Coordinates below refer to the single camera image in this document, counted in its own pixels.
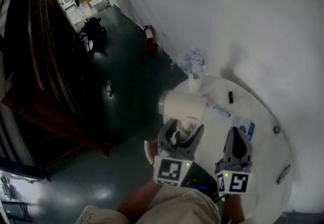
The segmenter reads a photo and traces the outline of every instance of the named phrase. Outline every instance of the round white table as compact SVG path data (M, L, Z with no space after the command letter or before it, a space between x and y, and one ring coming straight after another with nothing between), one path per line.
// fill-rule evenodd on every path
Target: round white table
M182 82L175 90L189 92L188 81ZM267 108L241 86L223 78L206 76L197 94L211 91L216 104L231 113L225 117L206 107L202 123L204 134L195 152L195 162L211 176L215 176L215 163L223 158L223 148L234 115L251 120L255 124L251 140L253 178L250 190L241 196L245 217L253 217L256 223L272 224L284 211L292 190L292 171L280 184L276 180L291 163L291 155L282 132L275 134L273 127L278 123ZM233 92L234 103L229 103L228 92Z

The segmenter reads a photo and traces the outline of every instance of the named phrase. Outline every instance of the red fire extinguisher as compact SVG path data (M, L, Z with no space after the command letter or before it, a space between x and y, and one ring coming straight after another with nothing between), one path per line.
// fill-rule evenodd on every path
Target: red fire extinguisher
M146 25L143 27L145 32L145 42L146 42L146 51L149 54L156 53L156 43L153 38L153 28L151 25Z

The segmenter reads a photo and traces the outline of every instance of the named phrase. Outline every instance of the purple flowers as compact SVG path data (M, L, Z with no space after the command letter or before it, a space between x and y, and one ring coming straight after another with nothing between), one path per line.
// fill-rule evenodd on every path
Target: purple flowers
M177 64L186 74L192 74L194 79L206 73L205 60L198 48L192 48L188 53L181 54L177 59Z

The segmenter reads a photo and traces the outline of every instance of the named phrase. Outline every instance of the green floor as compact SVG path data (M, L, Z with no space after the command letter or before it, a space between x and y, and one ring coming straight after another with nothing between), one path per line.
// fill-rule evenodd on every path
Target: green floor
M186 79L179 69L170 69L167 55L145 52L143 32L118 8L96 17L101 17L107 36L92 61L90 107L95 127L121 144L109 158L89 151L57 164L49 170L51 183L14 181L19 200L29 203L34 223L74 223L86 205L115 209L150 179L143 142L155 139L163 124L158 99ZM105 91L108 80L113 99Z

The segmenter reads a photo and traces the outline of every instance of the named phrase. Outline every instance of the white vase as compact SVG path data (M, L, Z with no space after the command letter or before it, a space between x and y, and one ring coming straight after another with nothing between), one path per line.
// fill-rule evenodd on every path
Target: white vase
M190 92L197 92L197 91L199 91L202 82L203 82L203 77L199 77L197 79L194 79L193 78L193 75L190 74L189 75L189 79L188 79L189 91Z

